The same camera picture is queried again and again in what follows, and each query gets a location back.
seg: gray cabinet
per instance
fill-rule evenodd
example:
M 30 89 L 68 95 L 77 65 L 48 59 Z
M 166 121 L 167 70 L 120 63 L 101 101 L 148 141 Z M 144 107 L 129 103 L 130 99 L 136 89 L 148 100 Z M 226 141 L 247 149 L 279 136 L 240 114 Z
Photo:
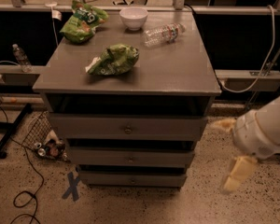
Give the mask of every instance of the gray cabinet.
M 149 11 L 143 30 L 181 22 L 173 44 L 148 49 L 143 30 L 131 32 L 118 11 L 89 42 L 67 40 L 34 85 L 69 159 L 89 185 L 182 187 L 220 88 L 188 11 Z M 104 48 L 126 43 L 140 57 L 129 73 L 90 76 L 85 67 Z

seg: wire basket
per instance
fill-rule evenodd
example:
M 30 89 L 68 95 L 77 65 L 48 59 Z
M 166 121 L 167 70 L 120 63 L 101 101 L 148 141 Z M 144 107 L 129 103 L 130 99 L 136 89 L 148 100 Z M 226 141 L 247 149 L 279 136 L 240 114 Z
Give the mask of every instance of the wire basket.
M 65 144 L 56 136 L 49 124 L 47 114 L 48 112 L 43 112 L 37 117 L 24 138 L 23 145 L 34 150 L 39 158 L 67 161 Z

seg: green snack bag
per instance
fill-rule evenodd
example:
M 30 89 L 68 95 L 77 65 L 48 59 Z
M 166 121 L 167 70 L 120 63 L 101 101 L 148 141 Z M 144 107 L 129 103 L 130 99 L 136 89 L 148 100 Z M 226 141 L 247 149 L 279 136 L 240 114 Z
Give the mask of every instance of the green snack bag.
M 73 43 L 82 43 L 95 35 L 95 28 L 108 19 L 108 14 L 100 8 L 72 2 L 73 15 L 63 26 L 60 33 Z
M 138 49 L 119 43 L 106 48 L 100 57 L 94 58 L 85 69 L 91 75 L 120 75 L 130 71 L 138 59 Z

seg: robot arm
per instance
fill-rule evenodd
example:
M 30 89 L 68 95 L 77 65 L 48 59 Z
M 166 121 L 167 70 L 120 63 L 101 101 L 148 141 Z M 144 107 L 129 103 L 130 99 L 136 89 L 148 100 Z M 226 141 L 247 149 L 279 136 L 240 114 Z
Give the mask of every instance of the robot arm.
M 261 109 L 250 110 L 238 118 L 232 138 L 245 154 L 260 160 L 280 153 L 280 96 Z

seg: floor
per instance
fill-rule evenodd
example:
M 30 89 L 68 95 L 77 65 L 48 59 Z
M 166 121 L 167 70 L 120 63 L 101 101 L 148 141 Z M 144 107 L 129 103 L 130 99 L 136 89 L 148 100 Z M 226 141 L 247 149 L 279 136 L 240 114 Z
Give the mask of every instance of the floor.
M 18 109 L 4 107 L 9 121 L 20 113 L 21 105 L 16 107 Z M 39 105 L 37 108 L 33 106 L 33 110 L 12 135 L 15 141 L 21 143 L 24 140 L 42 112 Z M 94 188 L 78 182 L 78 198 L 74 201 L 72 194 L 66 198 L 63 195 L 70 187 L 68 174 L 77 178 L 75 165 L 70 161 L 40 159 L 28 150 L 32 165 L 44 176 L 43 186 L 36 194 L 36 218 L 40 223 L 48 224 L 280 223 L 280 158 L 264 161 L 236 192 L 230 195 L 220 192 L 221 179 L 230 158 L 238 154 L 238 150 L 227 133 L 212 129 L 210 123 L 226 117 L 239 117 L 243 112 L 241 105 L 212 106 L 209 122 L 188 169 L 188 179 L 181 189 Z M 6 121 L 1 110 L 0 121 Z M 24 190 L 35 193 L 42 182 L 29 164 L 23 147 L 9 140 L 6 151 L 7 157 L 0 160 L 0 223 L 11 223 L 19 215 L 32 215 L 35 200 L 23 208 L 16 208 L 13 202 Z M 24 194 L 16 203 L 21 205 L 29 199 L 30 196 Z M 23 216 L 14 223 L 30 223 L 30 220 L 30 217 Z

